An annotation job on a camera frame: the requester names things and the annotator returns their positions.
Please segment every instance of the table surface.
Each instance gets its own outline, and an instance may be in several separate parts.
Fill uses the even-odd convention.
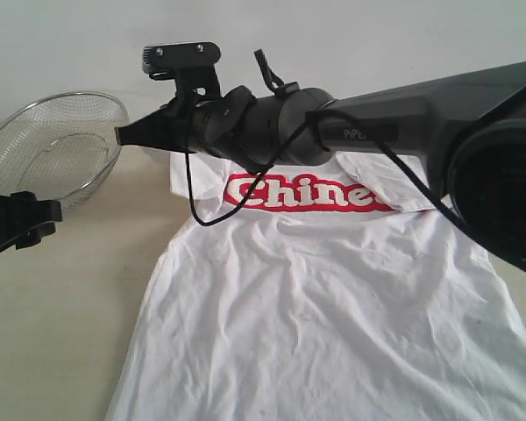
[[[167,162],[124,148],[42,244],[0,254],[0,420],[103,419],[156,260],[188,218]],[[526,324],[526,274],[494,261]]]

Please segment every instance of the metal mesh strainer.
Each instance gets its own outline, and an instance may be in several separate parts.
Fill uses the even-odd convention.
[[[28,190],[65,209],[84,201],[115,165],[115,127],[128,123],[123,104],[97,92],[24,107],[0,126],[0,195]]]

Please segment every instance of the t-shirt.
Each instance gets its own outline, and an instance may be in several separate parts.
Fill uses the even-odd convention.
[[[204,219],[254,179],[192,170]],[[182,156],[170,172],[186,196]],[[526,330],[487,252],[391,161],[338,153],[171,239],[107,418],[526,420]]]

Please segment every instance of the wrinkled fabric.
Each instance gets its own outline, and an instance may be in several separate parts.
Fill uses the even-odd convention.
[[[249,175],[196,165],[202,216],[231,210]],[[526,420],[526,330],[506,285],[418,194],[382,157],[340,154],[274,168],[222,224],[188,221],[154,269],[107,418]]]

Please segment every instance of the strainer rim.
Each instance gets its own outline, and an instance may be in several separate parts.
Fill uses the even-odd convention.
[[[130,122],[129,113],[128,113],[126,107],[124,106],[124,104],[121,102],[121,100],[119,100],[118,98],[116,98],[116,97],[114,97],[112,95],[105,94],[103,92],[98,92],[98,91],[94,91],[94,90],[79,90],[79,91],[72,91],[72,92],[62,92],[60,94],[46,96],[46,97],[43,97],[43,98],[41,98],[41,99],[39,99],[37,101],[34,101],[33,103],[27,104],[25,107],[19,109],[15,113],[11,114],[8,118],[6,118],[2,122],[2,124],[0,124],[0,132],[4,129],[5,126],[7,126],[9,123],[11,123],[17,117],[19,117],[24,112],[30,110],[31,108],[34,108],[34,107],[36,107],[38,105],[41,105],[42,103],[46,103],[48,101],[52,101],[54,99],[63,98],[65,96],[79,96],[79,95],[101,96],[101,97],[104,97],[104,98],[107,98],[107,99],[113,101],[114,103],[116,103],[120,107],[121,111],[123,112],[123,120],[124,120],[124,122],[126,124],[129,124],[129,122]],[[78,192],[86,189],[98,176],[103,174],[103,172],[109,166],[111,166],[114,161],[116,161],[118,159],[118,156],[121,153],[122,147],[118,143],[116,145],[117,145],[117,147],[115,149],[114,154],[111,156],[111,159],[109,159],[108,161],[104,162],[104,164],[96,171],[96,173],[91,178],[89,178],[86,182],[83,182],[81,186],[78,186],[77,188],[70,190],[68,193],[62,194],[59,197],[52,197],[49,200],[65,199],[65,198],[67,198],[69,196],[72,196],[75,193],[78,193]]]

